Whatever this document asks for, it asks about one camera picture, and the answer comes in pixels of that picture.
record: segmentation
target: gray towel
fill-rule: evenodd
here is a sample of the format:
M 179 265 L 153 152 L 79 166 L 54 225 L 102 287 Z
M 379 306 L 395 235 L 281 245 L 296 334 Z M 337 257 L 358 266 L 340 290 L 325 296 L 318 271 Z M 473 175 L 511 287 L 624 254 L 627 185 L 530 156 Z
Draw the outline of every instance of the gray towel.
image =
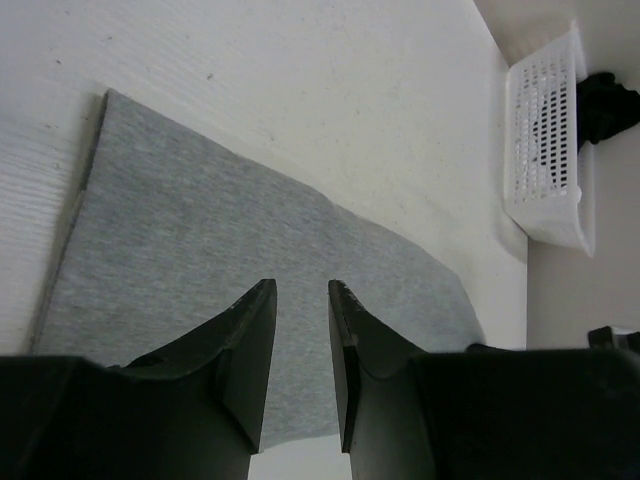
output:
M 460 281 L 420 247 L 109 92 L 36 351 L 126 364 L 261 278 L 278 284 L 262 447 L 338 431 L 331 279 L 425 350 L 482 340 Z

